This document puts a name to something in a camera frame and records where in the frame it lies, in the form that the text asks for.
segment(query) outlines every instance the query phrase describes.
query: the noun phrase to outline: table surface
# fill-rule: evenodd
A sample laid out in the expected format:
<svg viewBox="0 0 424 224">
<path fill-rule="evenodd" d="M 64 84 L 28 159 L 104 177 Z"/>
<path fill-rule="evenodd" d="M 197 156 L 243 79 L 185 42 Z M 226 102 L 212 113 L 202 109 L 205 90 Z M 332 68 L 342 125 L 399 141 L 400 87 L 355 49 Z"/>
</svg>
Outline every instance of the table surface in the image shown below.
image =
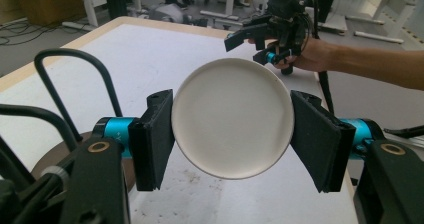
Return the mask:
<svg viewBox="0 0 424 224">
<path fill-rule="evenodd" d="M 104 63 L 124 116 L 141 116 L 146 97 L 173 89 L 199 66 L 219 58 L 251 60 L 254 45 L 226 52 L 228 32 L 129 17 L 117 18 L 65 45 Z M 80 133 L 91 131 L 114 112 L 97 71 L 73 57 L 52 57 L 46 69 Z M 296 69 L 280 76 L 289 90 L 318 97 L 314 73 Z M 0 103 L 38 106 L 59 113 L 33 64 L 0 79 Z M 0 135 L 28 169 L 57 143 L 58 132 L 44 121 L 2 116 Z M 357 223 L 353 189 L 345 175 L 339 193 L 318 193 L 306 168 L 289 146 L 266 172 L 244 180 L 222 180 L 193 166 L 178 145 L 171 153 L 161 190 L 129 193 L 133 223 Z"/>
</svg>

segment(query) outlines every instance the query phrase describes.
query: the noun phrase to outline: floor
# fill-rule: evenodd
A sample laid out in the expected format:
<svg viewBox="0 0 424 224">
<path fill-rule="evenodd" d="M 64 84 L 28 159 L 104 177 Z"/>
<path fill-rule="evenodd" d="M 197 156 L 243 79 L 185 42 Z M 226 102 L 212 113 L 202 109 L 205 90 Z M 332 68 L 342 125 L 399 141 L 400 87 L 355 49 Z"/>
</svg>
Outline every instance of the floor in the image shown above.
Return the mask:
<svg viewBox="0 0 424 224">
<path fill-rule="evenodd" d="M 369 16 L 369 13 L 356 13 L 354 8 L 350 8 L 355 7 L 355 3 L 364 2 L 364 0 L 351 0 L 351 3 L 347 1 L 335 0 L 333 3 L 333 14 L 330 13 L 329 19 L 333 17 L 331 15 L 340 13 Z M 162 2 L 163 0 L 142 0 L 142 4 L 146 9 Z M 253 0 L 249 7 L 234 8 L 233 14 L 239 16 L 240 21 L 249 20 L 252 16 L 259 14 L 259 8 L 262 3 L 263 0 Z M 193 19 L 208 18 L 208 25 L 211 28 L 229 28 L 230 30 L 239 28 L 237 25 L 224 27 L 224 25 L 216 22 L 216 19 L 202 16 L 200 10 L 224 13 L 225 3 L 210 0 L 208 4 L 205 4 L 203 0 L 196 0 L 194 5 L 189 6 L 184 13 L 192 16 Z M 107 22 L 107 10 L 100 8 L 98 10 L 98 19 L 100 22 Z M 82 19 L 78 22 L 86 24 L 87 20 Z M 353 35 L 355 30 L 386 35 L 387 33 L 382 26 L 349 20 L 346 20 L 346 25 L 348 30 L 344 35 L 331 30 L 323 30 L 320 32 L 321 39 L 350 46 L 389 50 L 407 49 L 404 45 Z M 39 51 L 60 47 L 86 33 L 87 31 L 84 30 L 65 27 L 36 27 L 28 24 L 25 20 L 7 26 L 0 26 L 0 76 L 7 75 L 31 62 Z M 414 46 L 414 48 L 424 50 L 422 45 Z M 424 94 L 422 92 L 407 90 L 343 73 L 330 72 L 329 77 L 337 117 L 368 118 L 376 121 L 381 127 L 394 129 L 423 124 L 424 105 L 422 103 L 424 102 Z M 350 163 L 349 172 L 353 177 L 359 177 L 361 165 L 361 162 Z"/>
</svg>

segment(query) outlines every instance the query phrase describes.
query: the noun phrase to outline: cardboard box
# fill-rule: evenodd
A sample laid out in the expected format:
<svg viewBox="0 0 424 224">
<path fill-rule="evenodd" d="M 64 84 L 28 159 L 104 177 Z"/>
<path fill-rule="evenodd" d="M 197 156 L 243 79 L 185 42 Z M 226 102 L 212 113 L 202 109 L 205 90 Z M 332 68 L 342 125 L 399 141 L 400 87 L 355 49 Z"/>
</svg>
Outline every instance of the cardboard box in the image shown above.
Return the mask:
<svg viewBox="0 0 424 224">
<path fill-rule="evenodd" d="M 28 21 L 35 25 L 56 25 L 86 16 L 82 0 L 19 0 Z"/>
<path fill-rule="evenodd" d="M 0 24 L 25 17 L 18 0 L 0 0 Z"/>
</svg>

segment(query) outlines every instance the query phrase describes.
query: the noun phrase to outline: ceramic plate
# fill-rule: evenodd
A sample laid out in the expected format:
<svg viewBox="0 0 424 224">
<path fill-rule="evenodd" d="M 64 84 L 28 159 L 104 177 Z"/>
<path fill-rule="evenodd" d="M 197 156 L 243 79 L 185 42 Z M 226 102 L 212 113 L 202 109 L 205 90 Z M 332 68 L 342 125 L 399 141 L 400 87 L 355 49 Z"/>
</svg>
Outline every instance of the ceramic plate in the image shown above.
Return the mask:
<svg viewBox="0 0 424 224">
<path fill-rule="evenodd" d="M 196 167 L 224 179 L 257 175 L 282 156 L 293 132 L 283 82 L 264 66 L 220 59 L 183 82 L 172 107 L 176 141 Z"/>
</svg>

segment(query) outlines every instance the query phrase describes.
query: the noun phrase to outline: blue joint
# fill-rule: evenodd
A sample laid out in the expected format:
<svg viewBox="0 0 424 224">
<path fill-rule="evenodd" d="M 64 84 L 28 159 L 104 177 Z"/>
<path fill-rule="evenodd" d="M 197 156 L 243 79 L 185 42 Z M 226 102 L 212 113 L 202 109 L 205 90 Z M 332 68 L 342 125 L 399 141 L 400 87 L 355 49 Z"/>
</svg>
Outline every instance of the blue joint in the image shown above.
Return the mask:
<svg viewBox="0 0 424 224">
<path fill-rule="evenodd" d="M 266 61 L 271 63 L 271 64 L 274 64 L 274 63 L 272 63 L 272 60 L 274 59 L 274 57 L 275 57 L 275 53 L 268 52 L 266 54 Z"/>
<path fill-rule="evenodd" d="M 373 141 L 370 128 L 361 119 L 340 119 L 340 121 L 351 124 L 356 128 L 349 159 L 364 159 L 365 153 L 370 143 Z"/>
<path fill-rule="evenodd" d="M 131 158 L 129 149 L 128 126 L 134 117 L 113 117 L 106 124 L 103 136 L 115 139 L 115 141 L 125 148 L 122 158 Z"/>
</svg>

